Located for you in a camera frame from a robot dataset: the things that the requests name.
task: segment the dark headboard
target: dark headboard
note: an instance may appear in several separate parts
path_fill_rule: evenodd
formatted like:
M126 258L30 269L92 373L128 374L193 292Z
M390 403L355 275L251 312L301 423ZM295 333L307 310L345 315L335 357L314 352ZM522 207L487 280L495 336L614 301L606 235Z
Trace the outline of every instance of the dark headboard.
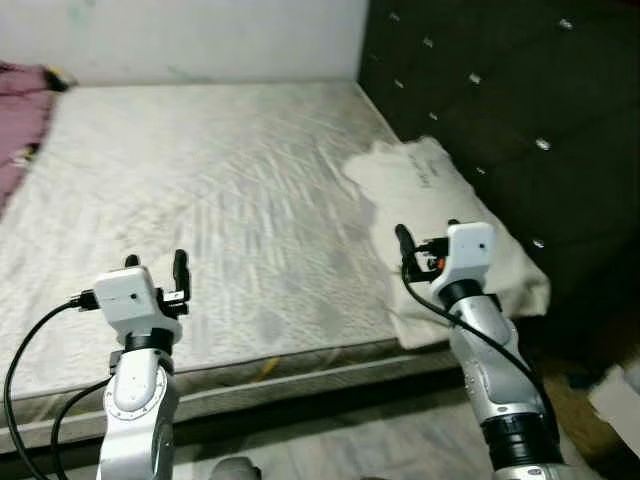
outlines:
M581 322L640 275L638 19L615 0L370 5L360 84L402 140L444 145L551 278L551 314Z

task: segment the tiled floor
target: tiled floor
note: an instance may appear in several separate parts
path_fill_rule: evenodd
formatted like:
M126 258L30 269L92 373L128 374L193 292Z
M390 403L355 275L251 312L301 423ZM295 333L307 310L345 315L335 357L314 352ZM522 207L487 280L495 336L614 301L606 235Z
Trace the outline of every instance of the tiled floor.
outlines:
M565 441L563 447L568 463L581 463L572 445ZM174 479L208 479L219 459L232 454L249 456L266 480L491 478L486 447L462 389L182 447L176 453ZM89 480L95 470L72 470L68 476ZM582 471L577 478L598 478Z

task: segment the white mattress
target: white mattress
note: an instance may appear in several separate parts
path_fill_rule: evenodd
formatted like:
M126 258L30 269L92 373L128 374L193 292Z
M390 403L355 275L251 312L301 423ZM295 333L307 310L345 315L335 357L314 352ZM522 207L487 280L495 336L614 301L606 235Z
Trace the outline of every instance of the white mattress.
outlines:
M359 193L339 173L376 140L396 141L346 82L64 94L0 222L1 370L37 319L130 253L171 286L176 248L190 255L193 283L174 349L189 393L181 419L452 366L443 351L331 365L340 347L395 341ZM116 349L99 312L66 312L36 337L14 381L32 442L46 443L64 392L106 377ZM261 383L231 391L206 373L306 352L329 360L273 384L262 381L271 363ZM100 417L98 399L87 409ZM72 438L100 433L85 416ZM3 429L0 452L10 449Z

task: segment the white robotic arm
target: white robotic arm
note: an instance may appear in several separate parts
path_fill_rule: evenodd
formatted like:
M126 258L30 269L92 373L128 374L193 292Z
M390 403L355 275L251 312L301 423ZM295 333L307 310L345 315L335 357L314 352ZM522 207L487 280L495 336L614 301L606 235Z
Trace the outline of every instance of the white robotic arm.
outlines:
M465 388L489 447L494 478L577 479L564 465L553 407L540 382L532 382L535 378L518 350L515 326L500 312L497 298L483 292L491 264L493 227L450 221L446 238L418 247L403 225L396 227L396 235L403 280L410 293L452 321L451 349L462 366ZM427 271L419 267L416 254L427 257ZM416 281L432 282L444 311L417 297L409 285Z
M126 267L101 275L97 304L116 330L120 352L104 393L107 432L100 450L98 480L170 480L173 471L173 416L178 394L172 346L182 337L177 321L187 313L187 256L176 252L176 291L156 289L136 257Z

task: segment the maroon cloth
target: maroon cloth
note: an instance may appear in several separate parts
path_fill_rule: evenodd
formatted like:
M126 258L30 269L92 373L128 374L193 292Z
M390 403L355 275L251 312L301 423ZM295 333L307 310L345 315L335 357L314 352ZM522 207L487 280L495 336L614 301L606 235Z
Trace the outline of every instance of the maroon cloth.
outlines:
M26 173L13 156L40 144L52 106L43 67L0 62L0 214Z

